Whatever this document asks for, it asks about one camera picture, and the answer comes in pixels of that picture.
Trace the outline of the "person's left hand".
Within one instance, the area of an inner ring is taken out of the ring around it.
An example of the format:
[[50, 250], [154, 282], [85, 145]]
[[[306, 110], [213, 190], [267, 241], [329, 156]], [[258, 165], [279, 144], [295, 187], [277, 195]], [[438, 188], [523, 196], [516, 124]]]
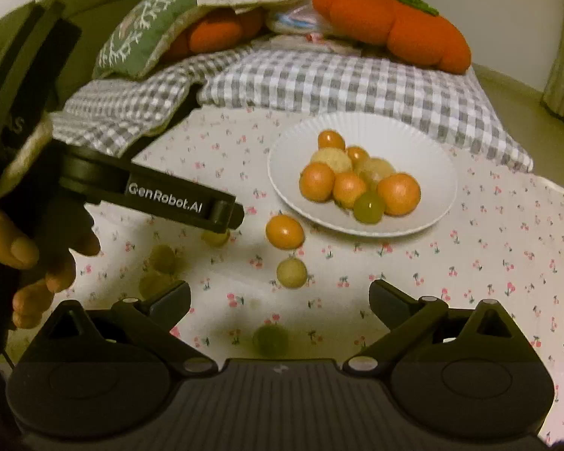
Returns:
[[[17, 329], [37, 327], [55, 295], [72, 286], [76, 279], [76, 262], [71, 251], [86, 257], [95, 257], [100, 253], [100, 240], [91, 227], [86, 228], [50, 261], [46, 261], [38, 274], [26, 276], [29, 282], [19, 283], [12, 301], [12, 324]], [[39, 262], [40, 250], [37, 245], [7, 215], [0, 212], [0, 264], [31, 272]]]

